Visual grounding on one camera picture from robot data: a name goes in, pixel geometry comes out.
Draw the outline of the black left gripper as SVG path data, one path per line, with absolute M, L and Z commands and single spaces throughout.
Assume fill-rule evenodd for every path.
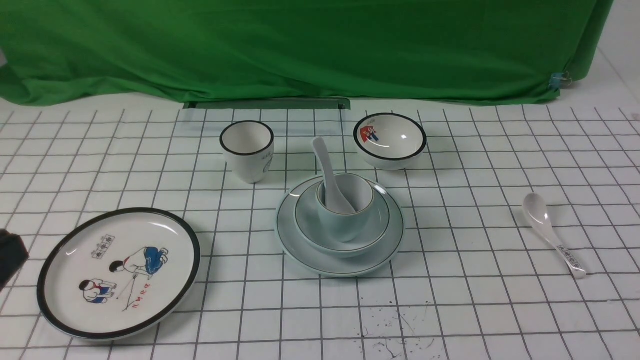
M 7 230 L 0 230 L 0 291 L 27 262 L 29 252 L 22 237 Z

